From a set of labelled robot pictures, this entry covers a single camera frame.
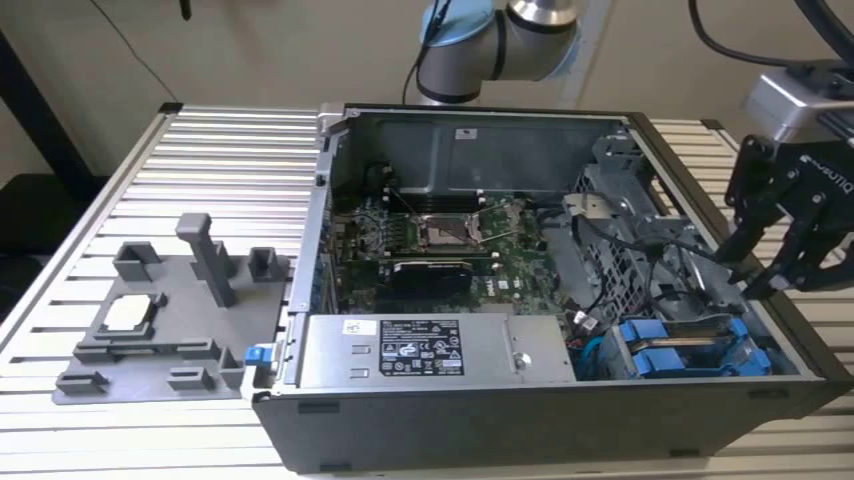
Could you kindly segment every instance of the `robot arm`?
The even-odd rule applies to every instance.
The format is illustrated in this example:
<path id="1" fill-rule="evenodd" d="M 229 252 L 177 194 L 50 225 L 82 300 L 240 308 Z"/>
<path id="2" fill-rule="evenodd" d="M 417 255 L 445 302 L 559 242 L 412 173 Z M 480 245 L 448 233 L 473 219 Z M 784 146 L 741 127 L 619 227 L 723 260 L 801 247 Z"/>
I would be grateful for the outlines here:
<path id="1" fill-rule="evenodd" d="M 467 0 L 443 8 L 440 28 L 430 9 L 424 12 L 425 51 L 416 75 L 421 103 L 468 103 L 484 80 L 541 80 L 571 63 L 577 43 L 572 0 L 509 0 L 495 11 L 489 0 Z"/>

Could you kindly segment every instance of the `warning label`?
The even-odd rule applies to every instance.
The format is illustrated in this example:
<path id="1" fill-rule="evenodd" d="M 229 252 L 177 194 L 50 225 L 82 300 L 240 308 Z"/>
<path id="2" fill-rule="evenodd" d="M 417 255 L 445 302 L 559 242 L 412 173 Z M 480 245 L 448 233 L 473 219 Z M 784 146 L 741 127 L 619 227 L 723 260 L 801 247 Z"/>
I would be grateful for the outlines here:
<path id="1" fill-rule="evenodd" d="M 464 375 L 459 321 L 382 320 L 378 328 L 382 375 Z"/>

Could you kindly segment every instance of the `blue latch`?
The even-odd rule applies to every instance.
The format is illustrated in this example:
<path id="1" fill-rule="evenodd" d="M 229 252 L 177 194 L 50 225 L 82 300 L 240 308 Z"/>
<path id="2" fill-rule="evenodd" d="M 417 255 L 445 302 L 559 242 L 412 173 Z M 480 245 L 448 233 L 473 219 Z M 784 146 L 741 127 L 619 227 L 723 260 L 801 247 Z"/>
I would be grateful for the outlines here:
<path id="1" fill-rule="evenodd" d="M 249 347 L 242 356 L 245 365 L 269 367 L 272 365 L 272 347 Z"/>

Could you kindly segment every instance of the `motherboard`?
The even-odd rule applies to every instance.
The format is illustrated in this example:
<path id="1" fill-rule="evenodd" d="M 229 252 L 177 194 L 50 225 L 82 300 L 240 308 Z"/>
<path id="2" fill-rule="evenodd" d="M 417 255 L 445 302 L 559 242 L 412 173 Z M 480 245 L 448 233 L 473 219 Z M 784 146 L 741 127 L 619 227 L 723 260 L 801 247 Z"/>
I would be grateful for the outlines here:
<path id="1" fill-rule="evenodd" d="M 390 192 L 334 215 L 338 313 L 561 314 L 568 296 L 528 202 L 479 193 L 475 211 L 422 212 Z"/>

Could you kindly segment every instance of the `black cable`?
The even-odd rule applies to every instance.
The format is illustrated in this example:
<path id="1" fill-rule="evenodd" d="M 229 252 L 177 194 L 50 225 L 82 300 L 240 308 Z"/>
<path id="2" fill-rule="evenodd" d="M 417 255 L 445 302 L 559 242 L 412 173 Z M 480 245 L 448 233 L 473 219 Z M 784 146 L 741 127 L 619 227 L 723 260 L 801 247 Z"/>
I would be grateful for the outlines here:
<path id="1" fill-rule="evenodd" d="M 124 36 L 124 33 L 121 33 L 121 30 L 118 30 L 118 27 L 116 26 L 114 22 L 112 21 L 112 18 L 109 18 L 109 15 L 106 15 L 106 12 L 104 11 L 104 9 L 101 8 L 101 6 L 97 4 L 97 2 L 94 0 L 89 0 L 89 3 L 97 9 L 97 11 L 100 12 L 101 16 L 106 20 L 106 23 L 109 23 L 109 26 L 112 27 L 112 29 L 118 34 L 118 37 L 121 37 L 121 41 L 126 45 L 128 50 L 130 51 L 130 55 L 133 55 L 133 58 L 136 58 L 136 61 L 138 61 L 140 65 L 145 68 L 145 70 L 148 70 L 148 73 L 150 73 L 150 76 L 154 77 L 154 80 L 157 80 L 157 83 L 160 83 L 160 86 L 162 87 L 162 89 L 169 94 L 169 97 L 172 97 L 172 101 L 177 102 L 177 97 L 174 96 L 174 93 L 172 93 L 172 89 L 168 87 L 168 85 L 165 84 L 165 82 L 162 81 L 160 76 L 150 69 L 150 67 L 145 63 L 145 60 L 142 60 L 141 57 L 138 56 L 138 54 L 136 53 L 136 50 L 133 49 L 133 45 L 130 45 L 130 42 L 128 41 L 126 37 Z"/>
<path id="2" fill-rule="evenodd" d="M 421 62 L 424 61 L 424 57 L 426 56 L 426 52 L 429 51 L 429 43 L 436 38 L 436 34 L 439 33 L 439 29 L 441 28 L 441 23 L 444 22 L 444 15 L 448 11 L 448 7 L 451 6 L 451 0 L 445 0 L 444 5 L 441 6 L 441 10 L 439 11 L 439 14 L 436 16 L 436 11 L 439 10 L 439 1 L 440 0 L 433 0 L 432 2 L 432 11 L 429 12 L 429 21 L 426 22 L 426 28 L 424 28 L 421 47 L 417 51 L 414 62 L 412 62 L 412 68 L 409 68 L 409 72 L 405 75 L 405 81 L 402 82 L 402 91 L 400 92 L 401 105 L 405 105 L 405 91 L 409 89 L 412 75 L 414 75 L 417 69 L 421 66 Z"/>
<path id="3" fill-rule="evenodd" d="M 596 237 L 601 238 L 603 240 L 607 240 L 609 243 L 612 243 L 617 247 L 623 247 L 627 250 L 633 250 L 635 252 L 640 252 L 643 254 L 648 253 L 647 247 L 637 245 L 636 243 L 629 243 L 625 240 L 621 240 L 616 238 L 613 235 L 605 233 L 599 227 L 596 227 L 596 225 L 592 223 L 592 221 L 589 220 L 589 218 L 587 218 L 585 215 L 580 215 L 580 214 L 573 215 L 572 222 L 575 222 L 575 219 L 584 222 L 584 225 L 587 225 L 587 228 L 589 228 L 589 231 L 596 235 Z"/>
<path id="4" fill-rule="evenodd" d="M 839 58 L 854 67 L 854 35 L 839 21 L 824 0 L 795 0 L 812 28 L 836 52 Z"/>
<path id="5" fill-rule="evenodd" d="M 717 42 L 715 42 L 713 39 L 708 36 L 708 33 L 705 32 L 705 28 L 703 27 L 703 22 L 699 19 L 699 9 L 696 8 L 696 0 L 688 0 L 688 14 L 691 16 L 691 24 L 693 25 L 693 31 L 696 32 L 696 36 L 699 37 L 700 41 L 705 44 L 705 46 L 709 49 L 712 49 L 724 57 L 729 57 L 743 62 L 755 63 L 757 65 L 767 65 L 771 67 L 785 67 L 791 63 L 797 63 L 793 60 L 785 60 L 781 58 L 772 58 L 772 57 L 761 57 L 759 55 L 751 55 L 748 53 L 735 51 L 724 47 L 723 45 L 720 45 Z"/>

